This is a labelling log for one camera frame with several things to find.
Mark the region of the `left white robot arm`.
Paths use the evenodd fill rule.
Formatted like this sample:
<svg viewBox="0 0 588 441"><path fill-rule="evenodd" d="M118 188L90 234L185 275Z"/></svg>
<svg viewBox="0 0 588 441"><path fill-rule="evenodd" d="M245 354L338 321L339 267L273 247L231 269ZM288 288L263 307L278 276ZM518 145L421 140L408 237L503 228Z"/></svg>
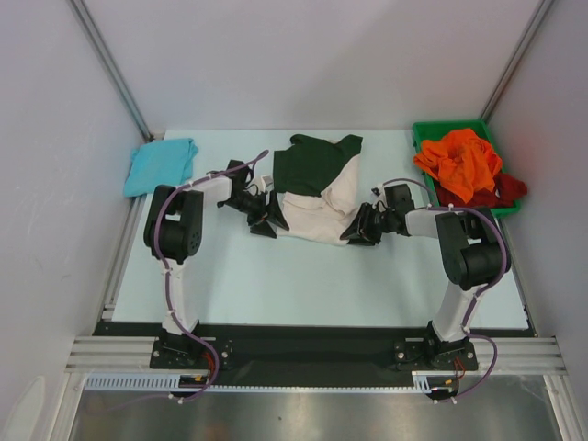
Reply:
<svg viewBox="0 0 588 441"><path fill-rule="evenodd" d="M271 175L254 174L256 161L231 160L224 171L211 172L178 187L160 185L153 193L143 241L162 266L166 315L163 329L176 338L171 356L181 366L195 366L203 356L202 343L189 336L198 315L187 304L188 280L194 273L190 258L204 242L205 215L229 207L245 216L253 235L277 238L288 223L279 206Z"/></svg>

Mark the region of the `white and green t-shirt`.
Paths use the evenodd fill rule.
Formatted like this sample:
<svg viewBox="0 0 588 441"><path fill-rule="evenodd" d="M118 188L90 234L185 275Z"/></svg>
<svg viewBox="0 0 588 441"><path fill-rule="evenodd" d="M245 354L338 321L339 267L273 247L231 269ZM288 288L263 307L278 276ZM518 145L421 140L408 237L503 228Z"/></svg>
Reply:
<svg viewBox="0 0 588 441"><path fill-rule="evenodd" d="M283 237L345 246L341 235L357 215L363 138L348 134L332 142L305 134L290 137L273 154L274 189L288 224Z"/></svg>

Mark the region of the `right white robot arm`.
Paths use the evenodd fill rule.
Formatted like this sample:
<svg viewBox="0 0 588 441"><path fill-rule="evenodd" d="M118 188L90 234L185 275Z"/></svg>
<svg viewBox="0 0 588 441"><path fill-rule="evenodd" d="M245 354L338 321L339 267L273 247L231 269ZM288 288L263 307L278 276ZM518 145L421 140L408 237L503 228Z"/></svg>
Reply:
<svg viewBox="0 0 588 441"><path fill-rule="evenodd" d="M393 179L372 190L341 234L344 242L375 246L386 233L438 240L447 290L434 319L427 324L424 359L446 368L471 338L471 320L482 296L503 278L511 258L491 211L485 207L415 206L409 180Z"/></svg>

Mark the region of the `orange t-shirt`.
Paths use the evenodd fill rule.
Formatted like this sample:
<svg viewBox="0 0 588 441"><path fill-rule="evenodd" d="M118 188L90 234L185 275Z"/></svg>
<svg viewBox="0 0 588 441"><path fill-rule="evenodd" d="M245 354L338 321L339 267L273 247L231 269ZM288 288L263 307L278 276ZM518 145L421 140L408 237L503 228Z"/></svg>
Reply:
<svg viewBox="0 0 588 441"><path fill-rule="evenodd" d="M503 160L472 129L452 130L440 141L424 140L414 164L465 202L482 189L494 190Z"/></svg>

